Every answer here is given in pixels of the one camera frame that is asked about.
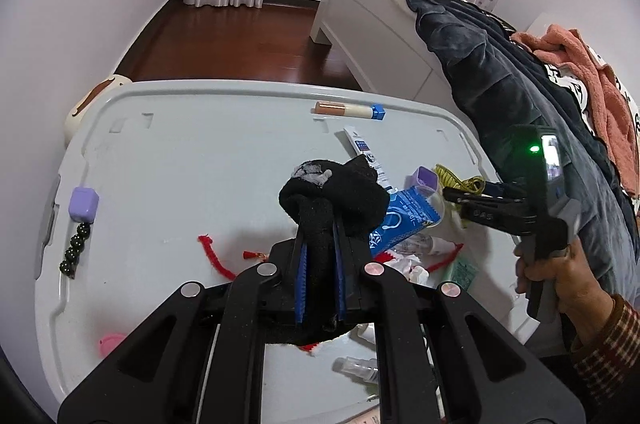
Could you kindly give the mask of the plaid sleeve forearm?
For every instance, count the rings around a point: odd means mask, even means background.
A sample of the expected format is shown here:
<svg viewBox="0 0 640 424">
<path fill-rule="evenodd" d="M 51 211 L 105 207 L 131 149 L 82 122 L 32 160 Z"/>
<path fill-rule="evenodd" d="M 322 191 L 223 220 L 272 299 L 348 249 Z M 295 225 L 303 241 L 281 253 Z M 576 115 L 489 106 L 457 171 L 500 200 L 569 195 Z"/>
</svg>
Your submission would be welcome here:
<svg viewBox="0 0 640 424">
<path fill-rule="evenodd" d="M 639 383 L 639 312 L 620 295 L 597 337 L 575 349 L 574 370 L 599 404 Z"/>
</svg>

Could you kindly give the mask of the right hand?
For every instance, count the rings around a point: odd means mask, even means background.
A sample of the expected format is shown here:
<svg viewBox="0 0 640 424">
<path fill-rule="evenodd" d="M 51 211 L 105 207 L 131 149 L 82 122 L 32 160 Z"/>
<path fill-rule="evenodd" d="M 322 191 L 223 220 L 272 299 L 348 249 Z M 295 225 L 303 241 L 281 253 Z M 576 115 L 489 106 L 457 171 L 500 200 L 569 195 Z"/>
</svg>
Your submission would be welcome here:
<svg viewBox="0 0 640 424">
<path fill-rule="evenodd" d="M 525 293 L 534 281 L 553 282 L 559 311 L 573 323 L 583 345 L 593 342 L 608 323 L 615 301 L 594 277 L 578 237 L 567 246 L 564 256 L 535 261 L 530 266 L 525 263 L 522 243 L 514 249 L 514 255 L 518 257 L 516 292 Z"/>
</svg>

